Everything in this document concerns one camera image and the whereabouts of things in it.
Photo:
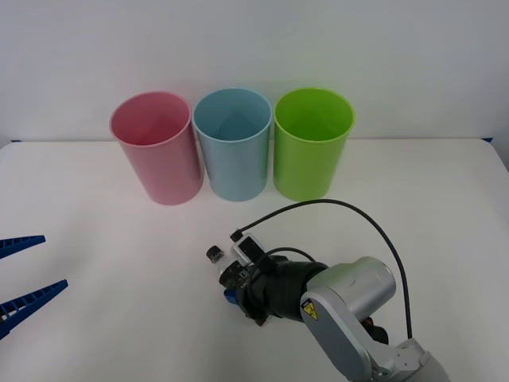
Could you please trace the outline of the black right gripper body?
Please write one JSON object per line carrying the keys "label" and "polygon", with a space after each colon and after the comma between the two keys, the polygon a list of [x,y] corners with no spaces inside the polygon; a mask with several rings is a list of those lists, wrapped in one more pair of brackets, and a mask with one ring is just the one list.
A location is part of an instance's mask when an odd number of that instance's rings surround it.
{"label": "black right gripper body", "polygon": [[287,317],[283,275],[286,260],[261,260],[247,268],[247,279],[236,289],[236,303],[257,326]]}

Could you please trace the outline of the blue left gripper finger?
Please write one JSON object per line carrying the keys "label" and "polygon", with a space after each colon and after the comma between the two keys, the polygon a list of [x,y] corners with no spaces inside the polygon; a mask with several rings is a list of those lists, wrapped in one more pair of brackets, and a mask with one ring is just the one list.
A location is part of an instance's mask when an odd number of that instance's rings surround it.
{"label": "blue left gripper finger", "polygon": [[0,240],[0,259],[45,242],[45,236],[23,236]]}
{"label": "blue left gripper finger", "polygon": [[1,304],[0,339],[68,287],[66,279]]}

